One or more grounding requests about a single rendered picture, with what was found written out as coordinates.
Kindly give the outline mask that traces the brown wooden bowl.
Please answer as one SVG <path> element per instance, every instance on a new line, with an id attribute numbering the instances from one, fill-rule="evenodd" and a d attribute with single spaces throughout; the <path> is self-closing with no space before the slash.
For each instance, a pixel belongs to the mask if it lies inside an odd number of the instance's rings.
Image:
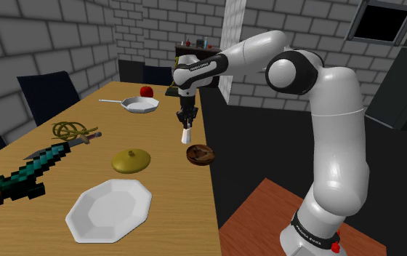
<path id="1" fill-rule="evenodd" d="M 215 152 L 207 145 L 196 144 L 187 149 L 186 157 L 192 164 L 205 166 L 214 161 Z"/>

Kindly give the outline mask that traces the white octagonal plate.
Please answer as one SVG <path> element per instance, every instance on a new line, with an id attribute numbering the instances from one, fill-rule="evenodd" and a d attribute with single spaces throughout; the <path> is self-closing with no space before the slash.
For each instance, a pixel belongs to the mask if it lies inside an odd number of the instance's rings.
<path id="1" fill-rule="evenodd" d="M 148 218 L 152 193 L 138 180 L 107 180 L 84 191 L 65 221 L 78 243 L 115 243 Z"/>

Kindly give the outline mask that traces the dark wall shelf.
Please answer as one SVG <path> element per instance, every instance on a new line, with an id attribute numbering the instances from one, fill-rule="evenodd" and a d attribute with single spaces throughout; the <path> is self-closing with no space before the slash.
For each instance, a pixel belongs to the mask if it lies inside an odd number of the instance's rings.
<path id="1" fill-rule="evenodd" d="M 217 48 L 205 48 L 204 40 L 197 39 L 196 44 L 192 44 L 189 39 L 182 41 L 175 46 L 176 62 L 174 67 L 177 66 L 178 57 L 182 55 L 195 55 L 199 60 L 206 59 L 220 52 Z"/>

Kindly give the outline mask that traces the red-brown robot stand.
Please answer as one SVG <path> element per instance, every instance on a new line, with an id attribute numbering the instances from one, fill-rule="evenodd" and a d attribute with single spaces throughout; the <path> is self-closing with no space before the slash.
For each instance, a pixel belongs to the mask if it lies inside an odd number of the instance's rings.
<path id="1" fill-rule="evenodd" d="M 220 228 L 222 256 L 286 256 L 281 231 L 290 223 L 303 199 L 265 179 Z M 348 256 L 387 256 L 385 245 L 347 224 L 341 243 Z"/>

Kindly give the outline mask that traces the grey framed window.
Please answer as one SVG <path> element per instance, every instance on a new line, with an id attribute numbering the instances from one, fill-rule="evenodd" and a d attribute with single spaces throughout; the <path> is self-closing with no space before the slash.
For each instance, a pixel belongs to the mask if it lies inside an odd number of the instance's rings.
<path id="1" fill-rule="evenodd" d="M 407 31 L 407 5 L 360 0 L 346 41 L 399 46 Z"/>

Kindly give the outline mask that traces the wooden table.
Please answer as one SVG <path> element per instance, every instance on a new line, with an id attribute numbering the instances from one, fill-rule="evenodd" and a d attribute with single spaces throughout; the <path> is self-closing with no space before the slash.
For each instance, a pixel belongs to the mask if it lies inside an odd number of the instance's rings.
<path id="1" fill-rule="evenodd" d="M 55 117 L 97 128 L 102 136 L 78 145 L 41 177 L 46 193 L 7 200 L 0 206 L 0 256 L 220 256 L 211 175 L 191 164 L 176 113 L 180 102 L 154 87 L 158 108 L 147 114 L 124 110 L 120 101 L 140 85 L 111 82 Z M 128 148 L 151 156 L 134 174 L 151 193 L 147 220 L 113 244 L 79 244 L 65 218 L 86 190 L 120 174 L 112 158 Z"/>

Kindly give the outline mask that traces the teal pixel sword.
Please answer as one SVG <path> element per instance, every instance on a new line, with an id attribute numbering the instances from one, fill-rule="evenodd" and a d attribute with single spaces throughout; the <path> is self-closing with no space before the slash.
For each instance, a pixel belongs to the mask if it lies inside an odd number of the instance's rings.
<path id="1" fill-rule="evenodd" d="M 46 148 L 32 161 L 21 166 L 18 171 L 12 172 L 9 177 L 0 175 L 0 205 L 5 199 L 12 201 L 28 197 L 34 199 L 45 194 L 43 183 L 37 183 L 37 177 L 42 176 L 51 166 L 70 153 L 68 143 L 58 143 Z"/>

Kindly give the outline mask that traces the white frying pan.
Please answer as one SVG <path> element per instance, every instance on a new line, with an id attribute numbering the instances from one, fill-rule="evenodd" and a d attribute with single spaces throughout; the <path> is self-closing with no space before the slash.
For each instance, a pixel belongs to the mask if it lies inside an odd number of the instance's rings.
<path id="1" fill-rule="evenodd" d="M 157 109 L 159 101 L 152 97 L 129 97 L 124 100 L 105 100 L 100 102 L 120 103 L 121 106 L 130 113 L 149 113 Z"/>

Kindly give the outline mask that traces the yellow pot lid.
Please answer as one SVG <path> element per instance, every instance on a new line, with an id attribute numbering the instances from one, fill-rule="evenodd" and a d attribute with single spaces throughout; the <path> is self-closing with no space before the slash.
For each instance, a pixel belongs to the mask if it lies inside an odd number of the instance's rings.
<path id="1" fill-rule="evenodd" d="M 142 149 L 130 148 L 117 153 L 111 166 L 122 174 L 132 174 L 144 170 L 150 163 L 150 154 Z"/>

